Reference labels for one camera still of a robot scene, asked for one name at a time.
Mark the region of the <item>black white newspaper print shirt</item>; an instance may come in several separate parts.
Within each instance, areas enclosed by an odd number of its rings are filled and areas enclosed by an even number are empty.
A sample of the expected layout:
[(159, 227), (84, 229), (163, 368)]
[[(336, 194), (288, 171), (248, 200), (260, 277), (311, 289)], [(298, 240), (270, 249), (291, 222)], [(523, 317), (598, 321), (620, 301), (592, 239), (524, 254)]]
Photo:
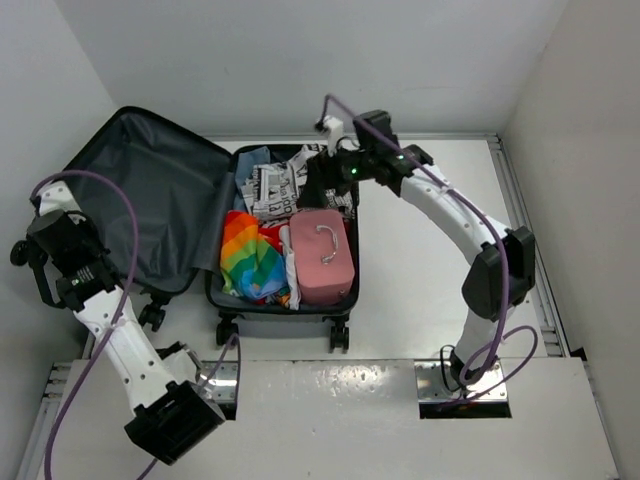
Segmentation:
[(247, 213), (260, 223), (288, 219), (299, 211), (297, 200), (306, 183), (306, 162), (321, 153), (320, 144), (270, 145), (271, 162), (253, 167), (243, 187)]

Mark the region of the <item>grey-blue cloth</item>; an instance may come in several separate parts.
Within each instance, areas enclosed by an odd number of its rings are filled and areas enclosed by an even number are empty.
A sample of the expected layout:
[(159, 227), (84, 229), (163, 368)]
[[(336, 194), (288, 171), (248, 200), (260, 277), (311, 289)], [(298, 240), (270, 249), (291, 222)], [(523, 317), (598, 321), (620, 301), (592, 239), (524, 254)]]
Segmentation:
[(271, 162), (270, 150), (266, 147), (256, 148), (242, 152), (238, 155), (237, 167), (235, 171), (236, 194), (233, 201), (233, 209), (247, 212), (244, 201), (243, 187), (248, 180), (252, 179), (253, 167)]

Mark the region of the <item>pink vanity case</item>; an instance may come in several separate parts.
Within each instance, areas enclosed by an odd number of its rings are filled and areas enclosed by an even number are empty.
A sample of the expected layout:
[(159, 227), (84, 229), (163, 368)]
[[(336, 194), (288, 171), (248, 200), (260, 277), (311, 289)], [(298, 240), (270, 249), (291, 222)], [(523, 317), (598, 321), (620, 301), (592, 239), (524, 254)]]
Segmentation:
[(335, 210), (298, 212), (289, 222), (302, 302), (335, 305), (349, 293), (355, 267), (343, 217)]

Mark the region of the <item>grey hard-shell suitcase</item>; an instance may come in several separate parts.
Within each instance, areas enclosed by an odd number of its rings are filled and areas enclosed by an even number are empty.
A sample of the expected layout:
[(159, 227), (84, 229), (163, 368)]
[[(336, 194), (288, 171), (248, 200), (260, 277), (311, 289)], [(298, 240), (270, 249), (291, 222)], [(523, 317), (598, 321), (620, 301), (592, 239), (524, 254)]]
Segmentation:
[(333, 304), (303, 302), (298, 309), (235, 297), (223, 289), (219, 265), (223, 223), (236, 198), (239, 154), (139, 107), (118, 110), (74, 157), (64, 176), (79, 217), (78, 252), (88, 265), (104, 259), (108, 271), (132, 275), (151, 298), (143, 324), (158, 329), (165, 306), (198, 274), (220, 317), (225, 342), (239, 320), (330, 321), (332, 348), (350, 344), (348, 321), (359, 287)]

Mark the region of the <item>rainbow striped garment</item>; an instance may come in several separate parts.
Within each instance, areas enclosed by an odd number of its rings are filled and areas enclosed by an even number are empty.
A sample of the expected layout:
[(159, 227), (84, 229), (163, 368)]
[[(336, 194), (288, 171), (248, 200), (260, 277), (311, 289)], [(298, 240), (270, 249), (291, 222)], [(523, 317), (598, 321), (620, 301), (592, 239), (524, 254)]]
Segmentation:
[(291, 291), (284, 258), (254, 216), (227, 213), (219, 264), (225, 294), (259, 305), (289, 307)]

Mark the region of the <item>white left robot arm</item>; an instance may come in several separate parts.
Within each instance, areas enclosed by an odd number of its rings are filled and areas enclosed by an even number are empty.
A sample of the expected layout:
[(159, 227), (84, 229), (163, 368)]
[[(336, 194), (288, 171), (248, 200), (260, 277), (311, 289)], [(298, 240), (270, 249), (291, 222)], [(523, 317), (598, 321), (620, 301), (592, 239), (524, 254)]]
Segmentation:
[(37, 216), (27, 237), (59, 271), (56, 290), (64, 306), (104, 345), (133, 413), (127, 436), (160, 462), (174, 464), (225, 420), (200, 384), (202, 365), (181, 342), (154, 349), (91, 227), (56, 209)]

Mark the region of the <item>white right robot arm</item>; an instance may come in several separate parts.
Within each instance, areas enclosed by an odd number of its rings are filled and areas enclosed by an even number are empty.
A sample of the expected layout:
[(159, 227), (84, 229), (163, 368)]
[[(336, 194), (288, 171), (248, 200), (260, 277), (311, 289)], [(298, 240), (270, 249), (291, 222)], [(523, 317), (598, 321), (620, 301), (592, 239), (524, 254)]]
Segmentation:
[(496, 358), (509, 315), (535, 285), (534, 234), (485, 214), (417, 145), (323, 149), (303, 164), (300, 206), (325, 207), (327, 192), (343, 195), (373, 180), (426, 215), (460, 250), (469, 265), (461, 287), (468, 313), (451, 352), (452, 375), (461, 385), (477, 381)]

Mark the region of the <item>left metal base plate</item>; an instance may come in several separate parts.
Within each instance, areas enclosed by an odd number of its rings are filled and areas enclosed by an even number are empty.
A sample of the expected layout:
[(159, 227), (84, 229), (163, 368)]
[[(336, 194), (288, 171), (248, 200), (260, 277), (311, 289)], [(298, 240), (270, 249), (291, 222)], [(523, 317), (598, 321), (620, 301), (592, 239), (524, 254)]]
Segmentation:
[(236, 420), (238, 400), (239, 367), (235, 361), (223, 361), (215, 374), (208, 377), (214, 369), (214, 361), (205, 361), (197, 376), (197, 385), (206, 398), (213, 400), (228, 421)]

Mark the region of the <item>metal base plate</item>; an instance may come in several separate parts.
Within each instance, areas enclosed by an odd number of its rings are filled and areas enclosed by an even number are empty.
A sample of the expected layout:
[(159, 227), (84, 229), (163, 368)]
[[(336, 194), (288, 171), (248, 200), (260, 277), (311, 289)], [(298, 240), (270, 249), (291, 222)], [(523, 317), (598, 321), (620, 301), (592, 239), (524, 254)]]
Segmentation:
[(512, 417), (500, 361), (478, 382), (467, 387), (454, 382), (448, 360), (415, 361), (414, 372), (422, 420)]
[(235, 361), (223, 361), (215, 374), (208, 377), (214, 369), (214, 361), (205, 361), (197, 376), (197, 385), (206, 398), (213, 400), (228, 421), (236, 420), (238, 400), (239, 367)]

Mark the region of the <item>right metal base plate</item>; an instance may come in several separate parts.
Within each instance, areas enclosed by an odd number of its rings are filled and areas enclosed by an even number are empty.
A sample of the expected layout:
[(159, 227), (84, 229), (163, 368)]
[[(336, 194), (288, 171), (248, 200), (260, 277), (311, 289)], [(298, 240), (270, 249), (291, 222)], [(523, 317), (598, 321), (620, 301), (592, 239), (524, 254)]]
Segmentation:
[(467, 387), (454, 382), (448, 360), (415, 361), (414, 372), (422, 420), (512, 417), (500, 361), (478, 382)]

